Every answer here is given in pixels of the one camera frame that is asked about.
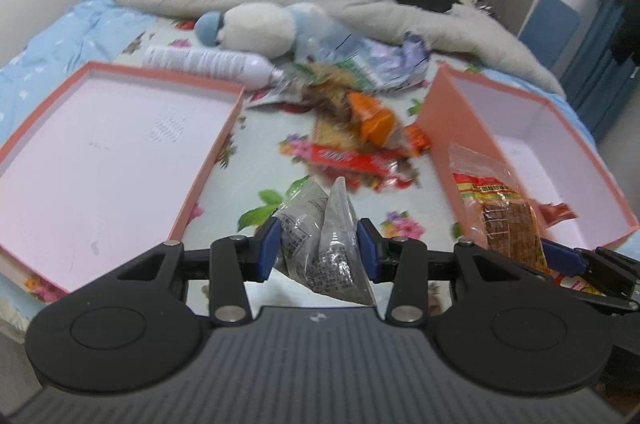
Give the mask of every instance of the open box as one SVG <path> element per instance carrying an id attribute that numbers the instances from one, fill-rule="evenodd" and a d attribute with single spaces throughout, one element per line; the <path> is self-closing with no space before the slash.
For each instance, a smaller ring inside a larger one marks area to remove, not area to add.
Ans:
<path id="1" fill-rule="evenodd" d="M 574 210 L 575 220 L 548 229 L 536 210 L 544 238 L 571 248 L 616 248 L 638 229 L 595 150 L 542 96 L 442 65 L 416 124 L 431 139 L 431 158 L 463 234 L 471 230 L 449 169 L 452 143 L 509 165 L 524 197 Z"/>
<path id="2" fill-rule="evenodd" d="M 179 240 L 242 91 L 86 64 L 0 148 L 0 250 L 70 292 Z"/>

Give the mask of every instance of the plush toy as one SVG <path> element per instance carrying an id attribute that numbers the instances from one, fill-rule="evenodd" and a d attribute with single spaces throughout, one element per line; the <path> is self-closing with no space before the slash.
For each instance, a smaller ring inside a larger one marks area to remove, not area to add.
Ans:
<path id="1" fill-rule="evenodd" d="M 296 23 L 291 13 L 273 3 L 243 3 L 223 16 L 208 12 L 195 26 L 196 36 L 205 46 L 252 52 L 277 58 L 288 52 L 296 39 Z"/>

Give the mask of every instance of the bed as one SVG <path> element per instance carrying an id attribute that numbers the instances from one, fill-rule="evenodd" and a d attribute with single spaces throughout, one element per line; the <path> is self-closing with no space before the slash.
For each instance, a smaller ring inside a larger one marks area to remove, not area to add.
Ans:
<path id="1" fill-rule="evenodd" d="M 0 70 L 0 144 L 39 102 L 85 61 L 98 60 L 139 66 L 146 46 L 196 46 L 193 21 L 168 19 L 117 6 L 113 0 L 81 0 L 50 28 L 37 35 L 5 68 Z M 408 124 L 441 62 L 455 68 L 483 71 L 487 77 L 549 97 L 566 118 L 593 145 L 593 139 L 568 103 L 533 84 L 508 74 L 477 68 L 468 61 L 434 53 L 419 88 L 389 96 L 385 102 Z M 216 166 L 191 213 L 183 241 L 186 248 L 209 247 L 223 236 L 253 234 L 262 223 L 264 208 L 283 198 L 292 184 L 308 171 L 296 159 L 296 147 L 314 132 L 312 112 L 293 113 L 281 108 L 242 112 L 218 157 Z M 265 165 L 255 168 L 259 154 Z M 426 158 L 412 161 L 412 180 L 402 188 L 377 191 L 368 184 L 351 195 L 358 216 L 370 218 L 384 236 L 411 236 L 429 248 L 449 250 L 454 244 L 455 219 L 438 176 Z M 220 209 L 217 198 L 226 198 Z M 640 258 L 640 238 L 632 238 L 623 252 Z M 207 313 L 205 282 L 192 282 L 188 305 Z M 446 286 L 435 286 L 443 309 L 450 303 Z M 273 271 L 263 285 L 247 286 L 252 310 L 280 306 L 343 306 L 345 303 L 309 292 Z M 390 285 L 374 287 L 379 308 L 385 309 Z M 0 330 L 16 340 L 24 337 L 31 318 L 45 303 L 62 293 L 32 274 L 6 254 L 0 254 Z"/>

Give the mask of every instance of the light blue bedsheet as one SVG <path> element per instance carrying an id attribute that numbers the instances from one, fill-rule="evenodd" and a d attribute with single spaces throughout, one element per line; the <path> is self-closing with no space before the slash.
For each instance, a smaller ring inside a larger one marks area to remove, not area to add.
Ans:
<path id="1" fill-rule="evenodd" d="M 156 16 L 113 0 L 81 0 L 0 69 L 0 145 L 85 62 L 112 62 Z"/>

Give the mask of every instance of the plastic bag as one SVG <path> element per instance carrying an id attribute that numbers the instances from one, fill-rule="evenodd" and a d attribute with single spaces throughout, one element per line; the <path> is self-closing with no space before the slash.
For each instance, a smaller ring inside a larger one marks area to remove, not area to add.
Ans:
<path id="1" fill-rule="evenodd" d="M 327 200 L 324 189 L 315 180 L 308 180 L 274 214 L 282 223 L 280 248 L 288 276 L 306 287 L 306 264 L 318 255 Z"/>
<path id="2" fill-rule="evenodd" d="M 538 210 L 542 214 L 546 227 L 553 227 L 555 224 L 565 220 L 575 220 L 578 215 L 567 204 L 538 204 Z"/>
<path id="3" fill-rule="evenodd" d="M 351 32 L 316 4 L 295 3 L 287 10 L 296 22 L 297 63 L 335 64 L 367 92 L 402 90 L 424 80 L 430 51 L 417 34 L 407 33 L 402 46 L 385 45 Z"/>
<path id="4" fill-rule="evenodd" d="M 376 299 L 360 261 L 357 223 L 345 179 L 339 177 L 329 193 L 318 254 L 307 263 L 305 277 L 313 292 L 375 306 Z"/>
<path id="5" fill-rule="evenodd" d="M 352 122 L 358 130 L 361 141 L 370 142 L 380 148 L 410 148 L 404 127 L 396 114 L 379 100 L 351 92 L 348 94 L 352 111 Z"/>
<path id="6" fill-rule="evenodd" d="M 478 245 L 531 267 L 546 267 L 536 215 L 511 171 L 494 159 L 451 144 L 449 166 Z"/>

